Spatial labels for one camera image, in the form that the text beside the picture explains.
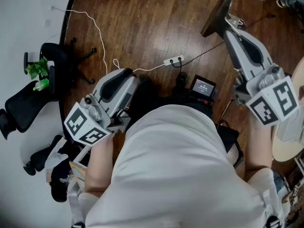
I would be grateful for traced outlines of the beige wooden table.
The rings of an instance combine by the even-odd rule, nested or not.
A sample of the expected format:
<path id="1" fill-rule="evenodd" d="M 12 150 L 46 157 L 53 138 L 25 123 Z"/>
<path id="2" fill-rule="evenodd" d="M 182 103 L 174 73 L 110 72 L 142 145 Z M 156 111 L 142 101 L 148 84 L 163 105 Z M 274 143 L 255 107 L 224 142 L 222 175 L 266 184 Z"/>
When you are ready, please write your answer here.
<path id="1" fill-rule="evenodd" d="M 273 157 L 279 162 L 294 158 L 304 149 L 304 57 L 291 76 L 291 85 L 299 107 L 274 128 Z"/>

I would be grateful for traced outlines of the person's right forearm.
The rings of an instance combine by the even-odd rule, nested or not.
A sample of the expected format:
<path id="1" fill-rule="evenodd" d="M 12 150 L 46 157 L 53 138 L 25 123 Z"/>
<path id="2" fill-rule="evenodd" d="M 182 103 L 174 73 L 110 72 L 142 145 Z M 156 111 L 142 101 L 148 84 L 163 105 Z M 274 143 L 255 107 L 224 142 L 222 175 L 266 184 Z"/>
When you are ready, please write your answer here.
<path id="1" fill-rule="evenodd" d="M 245 155 L 245 175 L 250 178 L 261 169 L 272 167 L 271 127 L 263 126 L 249 112 L 249 135 Z"/>

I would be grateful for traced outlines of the black screen device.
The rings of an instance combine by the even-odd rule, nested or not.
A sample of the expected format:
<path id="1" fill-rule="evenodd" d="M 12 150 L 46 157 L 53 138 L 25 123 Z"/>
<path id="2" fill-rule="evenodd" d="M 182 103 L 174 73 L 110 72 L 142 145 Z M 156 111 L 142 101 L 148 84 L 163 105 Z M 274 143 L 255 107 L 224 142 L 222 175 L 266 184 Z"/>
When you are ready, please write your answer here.
<path id="1" fill-rule="evenodd" d="M 210 102 L 215 95 L 216 86 L 216 83 L 195 75 L 190 87 L 190 96 Z"/>

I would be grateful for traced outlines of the white plastic bag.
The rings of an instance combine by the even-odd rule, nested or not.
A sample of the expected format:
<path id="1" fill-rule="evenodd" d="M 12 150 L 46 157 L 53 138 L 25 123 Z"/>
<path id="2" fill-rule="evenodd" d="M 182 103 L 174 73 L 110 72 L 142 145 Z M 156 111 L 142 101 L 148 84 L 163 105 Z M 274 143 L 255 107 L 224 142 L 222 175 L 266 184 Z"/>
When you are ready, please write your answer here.
<path id="1" fill-rule="evenodd" d="M 46 162 L 45 162 L 45 171 L 51 171 L 56 166 L 58 166 L 62 161 L 68 158 L 67 154 L 60 154 L 59 150 L 66 144 L 67 140 L 64 137 L 57 142 L 53 150 L 50 152 Z"/>

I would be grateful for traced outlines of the person's black trousers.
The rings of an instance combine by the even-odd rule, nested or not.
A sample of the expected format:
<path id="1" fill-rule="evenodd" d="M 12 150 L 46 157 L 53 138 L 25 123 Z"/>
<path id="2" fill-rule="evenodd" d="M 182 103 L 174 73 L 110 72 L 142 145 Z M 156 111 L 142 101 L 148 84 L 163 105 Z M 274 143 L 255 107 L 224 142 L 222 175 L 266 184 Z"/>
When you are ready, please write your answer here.
<path id="1" fill-rule="evenodd" d="M 176 85 L 172 89 L 170 96 L 162 97 L 159 95 L 158 88 L 153 81 L 149 84 L 138 84 L 127 112 L 132 119 L 140 119 L 154 109 L 174 104 L 192 107 L 209 118 L 212 117 L 211 107 L 191 98 L 188 89 Z"/>

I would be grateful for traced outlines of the black metal frame chair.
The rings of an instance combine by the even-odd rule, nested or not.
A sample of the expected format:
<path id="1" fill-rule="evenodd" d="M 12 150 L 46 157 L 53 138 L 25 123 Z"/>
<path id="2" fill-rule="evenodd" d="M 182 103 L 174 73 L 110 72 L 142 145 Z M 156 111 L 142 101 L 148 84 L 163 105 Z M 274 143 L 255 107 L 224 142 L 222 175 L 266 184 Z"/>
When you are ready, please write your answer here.
<path id="1" fill-rule="evenodd" d="M 229 124 L 223 119 L 225 113 L 229 109 L 230 105 L 235 101 L 235 98 L 231 99 L 225 107 L 218 124 L 216 125 L 217 132 L 224 144 L 225 150 L 228 155 L 228 161 L 236 169 L 243 161 L 244 154 L 238 143 L 239 132 L 232 129 Z"/>

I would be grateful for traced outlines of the dark garment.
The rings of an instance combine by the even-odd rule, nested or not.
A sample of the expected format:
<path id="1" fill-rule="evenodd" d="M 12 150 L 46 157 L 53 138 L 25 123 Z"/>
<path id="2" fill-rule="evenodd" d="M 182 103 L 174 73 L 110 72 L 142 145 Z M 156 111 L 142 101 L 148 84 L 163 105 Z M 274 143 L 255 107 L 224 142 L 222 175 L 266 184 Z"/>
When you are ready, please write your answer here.
<path id="1" fill-rule="evenodd" d="M 74 178 L 74 173 L 70 166 L 69 159 L 62 161 L 51 173 L 51 195 L 54 201 L 63 203 L 67 200 L 67 189 L 70 181 Z"/>

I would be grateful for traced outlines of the dark wooden board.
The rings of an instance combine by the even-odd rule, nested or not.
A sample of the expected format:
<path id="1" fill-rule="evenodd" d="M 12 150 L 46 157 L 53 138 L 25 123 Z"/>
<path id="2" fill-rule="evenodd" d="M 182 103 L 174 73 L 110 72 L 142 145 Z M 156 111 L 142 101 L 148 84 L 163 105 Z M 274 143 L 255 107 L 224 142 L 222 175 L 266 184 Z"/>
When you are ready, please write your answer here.
<path id="1" fill-rule="evenodd" d="M 215 8 L 211 12 L 206 24 L 201 31 L 201 35 L 206 38 L 213 33 L 217 33 L 222 38 L 224 35 L 223 18 L 223 0 L 218 0 Z"/>

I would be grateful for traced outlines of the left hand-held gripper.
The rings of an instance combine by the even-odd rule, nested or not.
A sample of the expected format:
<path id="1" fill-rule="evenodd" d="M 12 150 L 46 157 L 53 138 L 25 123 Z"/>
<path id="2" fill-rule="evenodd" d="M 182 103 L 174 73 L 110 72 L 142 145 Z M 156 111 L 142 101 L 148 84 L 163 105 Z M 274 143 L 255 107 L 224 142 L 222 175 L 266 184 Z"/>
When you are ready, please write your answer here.
<path id="1" fill-rule="evenodd" d="M 70 137 L 93 146 L 105 137 L 124 132 L 131 118 L 126 108 L 137 88 L 138 78 L 130 68 L 102 77 L 91 94 L 76 102 L 64 125 Z"/>

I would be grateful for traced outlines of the white power strip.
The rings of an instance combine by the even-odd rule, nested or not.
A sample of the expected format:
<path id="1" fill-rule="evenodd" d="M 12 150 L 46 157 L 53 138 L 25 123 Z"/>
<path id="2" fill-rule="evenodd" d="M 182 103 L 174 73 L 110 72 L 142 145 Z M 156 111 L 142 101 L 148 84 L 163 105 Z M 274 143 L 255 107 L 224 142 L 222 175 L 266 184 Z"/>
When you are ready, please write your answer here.
<path id="1" fill-rule="evenodd" d="M 184 56 L 180 55 L 180 56 L 176 56 L 176 57 L 166 59 L 166 60 L 163 61 L 163 63 L 164 63 L 165 66 L 171 66 L 171 65 L 179 65 L 183 61 L 184 61 Z"/>

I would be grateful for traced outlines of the person's left forearm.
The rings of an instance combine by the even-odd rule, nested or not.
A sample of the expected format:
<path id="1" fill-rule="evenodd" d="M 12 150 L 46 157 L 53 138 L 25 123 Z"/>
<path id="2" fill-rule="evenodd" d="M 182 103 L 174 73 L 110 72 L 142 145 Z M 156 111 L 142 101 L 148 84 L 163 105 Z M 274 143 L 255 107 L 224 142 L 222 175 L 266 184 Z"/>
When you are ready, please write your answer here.
<path id="1" fill-rule="evenodd" d="M 113 137 L 109 135 L 91 148 L 85 175 L 85 192 L 101 197 L 111 183 L 113 172 Z"/>

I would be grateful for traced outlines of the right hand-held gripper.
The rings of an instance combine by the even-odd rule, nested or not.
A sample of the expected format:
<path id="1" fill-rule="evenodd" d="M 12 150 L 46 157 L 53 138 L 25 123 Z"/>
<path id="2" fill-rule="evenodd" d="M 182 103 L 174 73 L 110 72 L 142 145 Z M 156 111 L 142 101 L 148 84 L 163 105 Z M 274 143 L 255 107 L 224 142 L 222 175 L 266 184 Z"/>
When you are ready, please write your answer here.
<path id="1" fill-rule="evenodd" d="M 231 26 L 232 0 L 223 0 L 223 31 L 234 69 L 239 77 L 233 86 L 238 104 L 246 105 L 264 126 L 289 119 L 299 109 L 291 78 L 275 64 L 266 47 L 242 30 Z"/>

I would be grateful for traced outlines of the green leafy plant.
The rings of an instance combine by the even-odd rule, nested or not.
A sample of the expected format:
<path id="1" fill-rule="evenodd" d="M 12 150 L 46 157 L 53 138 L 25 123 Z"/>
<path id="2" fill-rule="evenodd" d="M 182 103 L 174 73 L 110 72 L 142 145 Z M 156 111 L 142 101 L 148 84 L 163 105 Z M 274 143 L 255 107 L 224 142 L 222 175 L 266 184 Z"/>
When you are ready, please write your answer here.
<path id="1" fill-rule="evenodd" d="M 29 74 L 31 80 L 34 80 L 38 76 L 41 78 L 48 77 L 48 60 L 45 57 L 42 57 L 39 61 L 28 64 L 25 70 Z"/>

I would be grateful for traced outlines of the person's white shirt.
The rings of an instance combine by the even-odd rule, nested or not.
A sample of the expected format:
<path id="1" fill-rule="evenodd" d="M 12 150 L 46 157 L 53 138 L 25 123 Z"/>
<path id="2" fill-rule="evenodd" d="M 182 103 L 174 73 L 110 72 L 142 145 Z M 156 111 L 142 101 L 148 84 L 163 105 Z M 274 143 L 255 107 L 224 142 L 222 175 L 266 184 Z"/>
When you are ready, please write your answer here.
<path id="1" fill-rule="evenodd" d="M 273 171 L 241 179 L 213 121 L 183 105 L 126 133 L 101 197 L 79 195 L 85 228 L 284 228 Z"/>

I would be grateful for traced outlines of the green plastic bottle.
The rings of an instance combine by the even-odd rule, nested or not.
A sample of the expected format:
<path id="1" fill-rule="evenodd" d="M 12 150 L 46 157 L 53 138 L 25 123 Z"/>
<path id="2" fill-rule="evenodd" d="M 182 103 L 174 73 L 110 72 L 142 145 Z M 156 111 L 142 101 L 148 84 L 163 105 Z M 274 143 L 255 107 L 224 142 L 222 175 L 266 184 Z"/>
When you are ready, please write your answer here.
<path id="1" fill-rule="evenodd" d="M 42 91 L 44 90 L 45 88 L 49 87 L 49 80 L 47 78 L 44 78 L 40 81 L 37 81 L 35 83 L 35 86 L 33 87 L 33 91 Z"/>

